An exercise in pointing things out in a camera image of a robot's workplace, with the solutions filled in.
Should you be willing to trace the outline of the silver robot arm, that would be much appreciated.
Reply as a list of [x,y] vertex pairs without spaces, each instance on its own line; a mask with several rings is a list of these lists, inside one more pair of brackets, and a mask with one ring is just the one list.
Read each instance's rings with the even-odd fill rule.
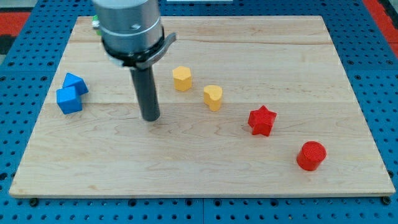
[[93,0],[101,41],[110,59],[130,69],[141,116],[146,121],[160,117],[152,66],[177,40],[165,36],[156,0]]

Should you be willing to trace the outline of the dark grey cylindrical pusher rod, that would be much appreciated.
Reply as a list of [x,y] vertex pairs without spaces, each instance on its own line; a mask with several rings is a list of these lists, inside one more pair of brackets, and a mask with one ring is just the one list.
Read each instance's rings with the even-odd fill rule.
[[130,73],[142,118],[146,121],[157,120],[160,109],[152,68],[132,69]]

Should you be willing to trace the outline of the black clamp ring mount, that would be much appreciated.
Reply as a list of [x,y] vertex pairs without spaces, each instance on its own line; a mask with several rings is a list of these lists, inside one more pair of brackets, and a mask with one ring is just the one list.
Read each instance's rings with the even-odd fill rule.
[[128,67],[133,69],[147,69],[153,64],[157,63],[167,52],[169,47],[177,40],[177,34],[175,32],[169,34],[167,37],[164,36],[164,28],[162,27],[162,36],[160,39],[151,47],[141,52],[129,52],[122,53],[112,49],[104,40],[101,38],[104,50],[107,53],[110,61],[120,67]]

